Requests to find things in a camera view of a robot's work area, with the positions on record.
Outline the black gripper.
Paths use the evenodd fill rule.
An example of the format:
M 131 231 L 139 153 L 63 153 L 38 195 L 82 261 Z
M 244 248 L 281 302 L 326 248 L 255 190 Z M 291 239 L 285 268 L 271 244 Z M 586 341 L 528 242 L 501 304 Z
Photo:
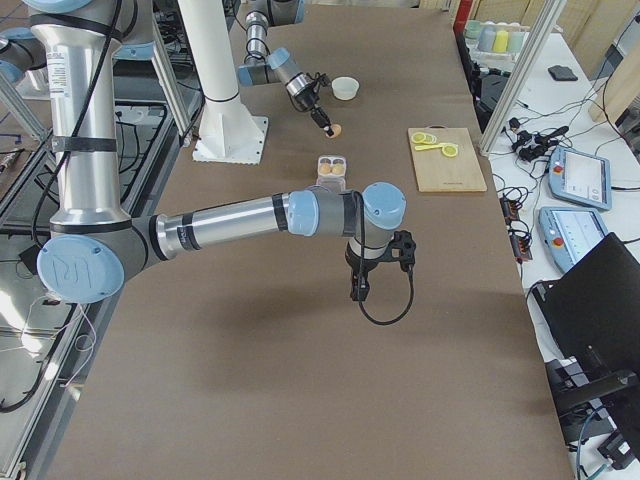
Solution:
M 319 95 L 314 89 L 304 89 L 295 96 L 295 103 L 300 112 L 312 110 L 312 120 L 321 128 L 327 138 L 335 137 L 335 129 L 331 121 L 322 108 L 316 108 L 319 102 Z
M 370 291 L 370 284 L 367 280 L 368 273 L 373 270 L 378 263 L 378 259 L 384 255 L 384 248 L 364 248 L 364 251 L 347 247 L 345 259 L 351 267 L 351 287 L 350 299 L 365 301 Z

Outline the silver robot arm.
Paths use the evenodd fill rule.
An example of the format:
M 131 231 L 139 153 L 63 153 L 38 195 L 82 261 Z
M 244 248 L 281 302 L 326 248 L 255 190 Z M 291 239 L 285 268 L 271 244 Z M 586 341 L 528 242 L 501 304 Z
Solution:
M 362 192 L 311 186 L 182 213 L 139 216 L 146 187 L 163 187 L 188 131 L 200 130 L 198 161 L 258 164 L 268 130 L 242 103 L 229 31 L 235 3 L 181 1 L 201 94 L 185 112 L 169 84 L 150 1 L 31 1 L 30 29 L 45 49 L 56 165 L 42 198 L 55 198 L 37 274 L 56 298 L 103 301 L 151 266 L 183 252 L 272 232 L 346 239 L 350 296 L 362 301 L 381 263 L 411 273 L 415 245 L 401 229 L 396 186 Z
M 320 105 L 319 92 L 330 87 L 325 73 L 311 75 L 304 72 L 291 52 L 280 47 L 270 49 L 268 30 L 273 27 L 300 23 L 304 18 L 303 1 L 248 1 L 245 17 L 246 44 L 244 62 L 237 68 L 243 86 L 281 83 L 294 109 L 309 113 L 316 125 L 328 138 L 336 137 L 341 127 L 333 124 Z

